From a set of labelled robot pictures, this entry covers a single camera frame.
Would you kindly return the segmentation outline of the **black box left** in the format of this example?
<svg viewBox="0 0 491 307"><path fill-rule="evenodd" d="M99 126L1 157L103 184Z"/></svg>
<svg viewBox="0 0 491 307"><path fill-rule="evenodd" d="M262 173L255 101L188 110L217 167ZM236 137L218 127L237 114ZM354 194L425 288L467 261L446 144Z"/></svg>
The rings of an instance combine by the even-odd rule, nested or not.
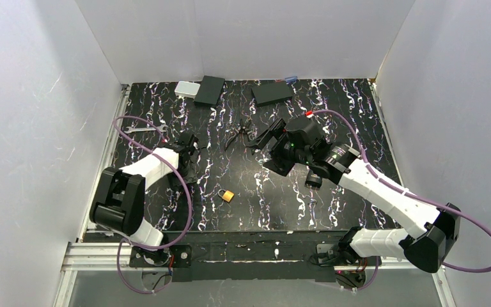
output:
<svg viewBox="0 0 491 307"><path fill-rule="evenodd" d="M199 90L194 98L197 106L215 107L223 91L225 79L205 75L200 83Z"/></svg>

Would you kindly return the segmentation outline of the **black box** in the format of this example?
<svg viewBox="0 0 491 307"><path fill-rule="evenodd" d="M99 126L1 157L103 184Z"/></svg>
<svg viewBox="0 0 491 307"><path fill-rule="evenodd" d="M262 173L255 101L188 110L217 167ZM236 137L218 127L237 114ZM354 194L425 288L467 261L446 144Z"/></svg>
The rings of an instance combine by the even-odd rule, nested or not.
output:
<svg viewBox="0 0 491 307"><path fill-rule="evenodd" d="M205 75L200 83L199 90L194 98L197 106L215 107L223 91L225 79Z"/></svg>
<svg viewBox="0 0 491 307"><path fill-rule="evenodd" d="M252 89L252 94L257 107L269 106L293 98L293 91L283 81L256 86Z"/></svg>

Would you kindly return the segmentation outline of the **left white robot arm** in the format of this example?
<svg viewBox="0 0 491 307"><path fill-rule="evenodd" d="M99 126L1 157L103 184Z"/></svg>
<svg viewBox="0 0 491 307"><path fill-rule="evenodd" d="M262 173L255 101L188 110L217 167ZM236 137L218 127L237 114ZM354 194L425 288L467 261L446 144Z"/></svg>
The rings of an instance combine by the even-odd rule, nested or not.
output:
<svg viewBox="0 0 491 307"><path fill-rule="evenodd" d="M192 171L191 156L196 153L198 142L193 133L185 132L177 141L154 149L137 162L104 169L90 207L90 221L142 248L161 246L163 233L144 217L146 190L168 174L179 184L186 184L185 178Z"/></svg>

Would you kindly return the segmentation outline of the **brass padlock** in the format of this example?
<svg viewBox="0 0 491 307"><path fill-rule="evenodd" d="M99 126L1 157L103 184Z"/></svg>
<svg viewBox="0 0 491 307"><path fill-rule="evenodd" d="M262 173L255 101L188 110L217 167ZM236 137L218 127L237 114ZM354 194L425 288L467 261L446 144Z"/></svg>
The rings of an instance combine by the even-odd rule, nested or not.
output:
<svg viewBox="0 0 491 307"><path fill-rule="evenodd" d="M226 203L230 203L234 198L235 194L229 190L220 189L217 195Z"/></svg>

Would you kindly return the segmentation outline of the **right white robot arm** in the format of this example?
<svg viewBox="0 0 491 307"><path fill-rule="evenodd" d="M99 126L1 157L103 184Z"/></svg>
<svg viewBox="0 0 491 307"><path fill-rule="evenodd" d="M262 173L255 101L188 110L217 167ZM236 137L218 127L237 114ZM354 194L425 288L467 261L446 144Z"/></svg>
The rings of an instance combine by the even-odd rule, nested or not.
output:
<svg viewBox="0 0 491 307"><path fill-rule="evenodd" d="M247 147L263 149L271 139L270 159L263 167L287 176L302 164L321 179L352 191L376 205L400 225L398 229L353 227L338 242L336 254L346 260L388 256L408 260L422 271L435 273L458 238L460 218L454 205L438 209L415 200L363 161L359 151L342 142L328 142L319 124L305 117L278 119Z"/></svg>

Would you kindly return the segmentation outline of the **white rectangular box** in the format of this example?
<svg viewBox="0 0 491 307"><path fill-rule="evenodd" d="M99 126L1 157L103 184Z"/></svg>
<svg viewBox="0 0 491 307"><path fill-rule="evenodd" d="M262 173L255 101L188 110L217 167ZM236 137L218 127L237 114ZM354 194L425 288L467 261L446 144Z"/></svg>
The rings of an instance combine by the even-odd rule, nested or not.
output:
<svg viewBox="0 0 491 307"><path fill-rule="evenodd" d="M175 95L178 97L195 98L200 86L199 83L179 81L175 88Z"/></svg>

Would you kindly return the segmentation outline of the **silver open-end wrench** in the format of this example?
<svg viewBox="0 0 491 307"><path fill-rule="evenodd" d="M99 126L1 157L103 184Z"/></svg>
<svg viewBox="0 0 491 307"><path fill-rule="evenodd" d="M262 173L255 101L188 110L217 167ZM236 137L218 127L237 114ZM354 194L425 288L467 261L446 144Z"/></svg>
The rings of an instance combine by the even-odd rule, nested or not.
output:
<svg viewBox="0 0 491 307"><path fill-rule="evenodd" d="M149 132L149 131L159 131L159 132L165 132L167 129L167 125L159 125L159 126L154 126L154 127L126 127L123 132L126 134L131 134L131 133L137 133L137 132Z"/></svg>

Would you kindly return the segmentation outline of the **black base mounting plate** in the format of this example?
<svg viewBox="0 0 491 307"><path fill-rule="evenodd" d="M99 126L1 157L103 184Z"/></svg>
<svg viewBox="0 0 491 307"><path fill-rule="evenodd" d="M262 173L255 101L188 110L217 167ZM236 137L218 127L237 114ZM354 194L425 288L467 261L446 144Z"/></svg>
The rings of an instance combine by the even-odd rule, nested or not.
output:
<svg viewBox="0 0 491 307"><path fill-rule="evenodd" d="M362 286L378 257L339 252L344 231L189 232L161 251L133 247L131 268L171 272L174 282L217 279L313 279Z"/></svg>

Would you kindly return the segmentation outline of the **black handled pliers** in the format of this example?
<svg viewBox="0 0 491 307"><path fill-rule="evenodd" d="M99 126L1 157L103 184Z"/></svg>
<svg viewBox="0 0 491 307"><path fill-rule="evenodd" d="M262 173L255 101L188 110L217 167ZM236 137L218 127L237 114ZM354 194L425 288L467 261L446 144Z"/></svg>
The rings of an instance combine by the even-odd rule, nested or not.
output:
<svg viewBox="0 0 491 307"><path fill-rule="evenodd" d="M243 120L242 118L238 122L238 124L232 128L230 132L230 136L227 138L227 141L224 145L224 151L226 152L232 142L236 140L238 136L242 136L245 139L245 144L247 145L249 142L253 140L253 131L251 130L251 119Z"/></svg>

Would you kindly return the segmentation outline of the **black box right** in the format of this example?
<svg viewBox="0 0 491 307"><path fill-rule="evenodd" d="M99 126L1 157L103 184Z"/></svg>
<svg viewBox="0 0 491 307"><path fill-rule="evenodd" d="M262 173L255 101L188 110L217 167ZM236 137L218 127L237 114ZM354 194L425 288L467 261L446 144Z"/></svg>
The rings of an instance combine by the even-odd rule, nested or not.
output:
<svg viewBox="0 0 491 307"><path fill-rule="evenodd" d="M283 81L256 86L252 89L252 94L257 107L269 106L293 98L293 91Z"/></svg>

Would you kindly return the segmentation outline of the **blue transparent small item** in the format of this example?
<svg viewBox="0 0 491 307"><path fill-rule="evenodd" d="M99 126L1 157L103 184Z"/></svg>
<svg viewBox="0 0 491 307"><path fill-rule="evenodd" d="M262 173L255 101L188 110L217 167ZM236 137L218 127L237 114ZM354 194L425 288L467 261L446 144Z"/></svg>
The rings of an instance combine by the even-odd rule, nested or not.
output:
<svg viewBox="0 0 491 307"><path fill-rule="evenodd" d="M277 82L285 82L286 84L294 83L298 80L297 76L285 77L283 79L278 79Z"/></svg>

